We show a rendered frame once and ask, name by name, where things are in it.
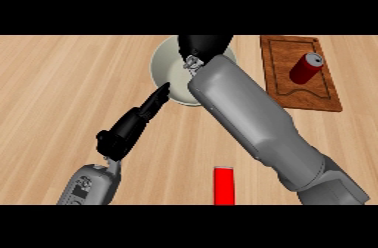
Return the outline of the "pale white bowl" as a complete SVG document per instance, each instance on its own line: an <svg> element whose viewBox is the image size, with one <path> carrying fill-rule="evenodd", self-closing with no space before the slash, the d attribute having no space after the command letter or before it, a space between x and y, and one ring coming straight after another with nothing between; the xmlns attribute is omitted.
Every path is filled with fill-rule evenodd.
<svg viewBox="0 0 378 248"><path fill-rule="evenodd" d="M154 84L170 83L169 98L185 106L200 106L203 99L224 101L235 93L232 76L237 64L227 51L209 63L196 56L184 59L179 54L178 36L159 46L151 59Z"/></svg>

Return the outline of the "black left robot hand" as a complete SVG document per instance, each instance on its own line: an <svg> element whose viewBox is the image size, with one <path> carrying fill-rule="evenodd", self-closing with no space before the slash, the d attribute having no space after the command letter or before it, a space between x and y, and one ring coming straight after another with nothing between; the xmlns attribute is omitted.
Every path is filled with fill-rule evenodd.
<svg viewBox="0 0 378 248"><path fill-rule="evenodd" d="M147 124L169 101L169 93L170 83L166 83L151 94L144 104L128 111L113 128L98 133L98 152L114 161L122 160L129 154Z"/></svg>

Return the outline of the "brown wooden cutting board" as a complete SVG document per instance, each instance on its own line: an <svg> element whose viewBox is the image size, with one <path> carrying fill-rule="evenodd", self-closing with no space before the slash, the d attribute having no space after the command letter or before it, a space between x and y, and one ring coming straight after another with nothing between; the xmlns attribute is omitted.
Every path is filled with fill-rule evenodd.
<svg viewBox="0 0 378 248"><path fill-rule="evenodd" d="M260 36L266 91L283 107L342 112L320 39Z"/></svg>

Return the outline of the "red can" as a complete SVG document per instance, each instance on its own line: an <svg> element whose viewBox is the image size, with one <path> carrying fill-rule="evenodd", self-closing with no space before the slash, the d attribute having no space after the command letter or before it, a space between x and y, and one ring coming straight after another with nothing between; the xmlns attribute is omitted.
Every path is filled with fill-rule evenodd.
<svg viewBox="0 0 378 248"><path fill-rule="evenodd" d="M324 58L315 53L306 53L290 71L290 79L296 84L306 84L324 67Z"/></svg>

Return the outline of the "red placemat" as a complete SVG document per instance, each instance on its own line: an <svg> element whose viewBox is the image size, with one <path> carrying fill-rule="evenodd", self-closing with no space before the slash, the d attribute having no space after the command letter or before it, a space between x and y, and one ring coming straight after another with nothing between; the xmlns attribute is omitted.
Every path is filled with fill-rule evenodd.
<svg viewBox="0 0 378 248"><path fill-rule="evenodd" d="M213 195L216 205L235 204L235 179L232 167L216 167L213 172Z"/></svg>

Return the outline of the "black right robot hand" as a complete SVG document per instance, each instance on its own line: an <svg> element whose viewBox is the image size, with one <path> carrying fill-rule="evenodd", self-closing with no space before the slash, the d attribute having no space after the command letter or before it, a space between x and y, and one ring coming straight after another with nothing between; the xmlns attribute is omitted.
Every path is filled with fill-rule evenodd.
<svg viewBox="0 0 378 248"><path fill-rule="evenodd" d="M225 53L232 35L179 35L179 54L184 59L196 56L204 63Z"/></svg>

